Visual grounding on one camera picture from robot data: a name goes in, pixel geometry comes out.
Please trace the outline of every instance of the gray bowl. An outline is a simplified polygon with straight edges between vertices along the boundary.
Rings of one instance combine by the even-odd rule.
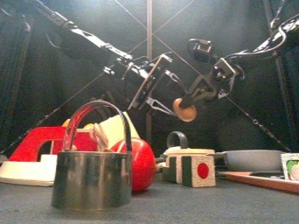
[[[281,150],[233,150],[222,152],[233,172],[282,171]]]

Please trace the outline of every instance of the metal handle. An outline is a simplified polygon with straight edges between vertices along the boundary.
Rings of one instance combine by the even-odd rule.
[[[123,124],[124,124],[124,137],[126,137],[126,148],[127,148],[127,152],[132,152],[132,143],[131,143],[131,130],[130,130],[130,125],[128,125],[128,121],[127,118],[123,114],[123,112],[119,110],[119,108],[110,102],[107,101],[91,101],[87,104],[84,104],[75,112],[75,114],[72,115],[71,119],[70,119],[70,124],[68,124],[68,128],[66,131],[66,135],[64,135],[64,141],[63,141],[63,150],[64,151],[71,151],[71,146],[74,143],[74,139],[75,139],[75,134],[76,134],[76,129],[79,127],[80,121],[83,119],[83,117],[87,115],[87,113],[94,110],[96,107],[100,106],[106,106],[108,108],[112,108],[120,115]]]
[[[171,147],[175,146],[174,145],[174,137],[179,137],[182,149],[187,149],[188,148],[187,136],[180,131],[174,131],[168,135],[168,137],[167,137],[167,148],[170,149]]]

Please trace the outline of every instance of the red circle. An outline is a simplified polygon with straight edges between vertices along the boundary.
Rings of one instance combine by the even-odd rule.
[[[210,176],[210,167],[205,163],[201,163],[198,166],[198,174],[202,179],[206,179]]]

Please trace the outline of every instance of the round wooden knob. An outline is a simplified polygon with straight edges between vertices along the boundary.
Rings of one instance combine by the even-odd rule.
[[[182,108],[180,103],[183,101],[183,98],[179,98],[172,103],[172,110],[174,113],[178,115],[178,117],[184,122],[191,122],[197,117],[197,108],[191,105],[188,108]]]

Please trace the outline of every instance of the apple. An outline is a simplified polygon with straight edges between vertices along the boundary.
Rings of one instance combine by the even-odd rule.
[[[132,191],[147,189],[155,178],[155,154],[150,144],[132,137]],[[119,141],[111,148],[116,152],[127,152],[126,140]]]

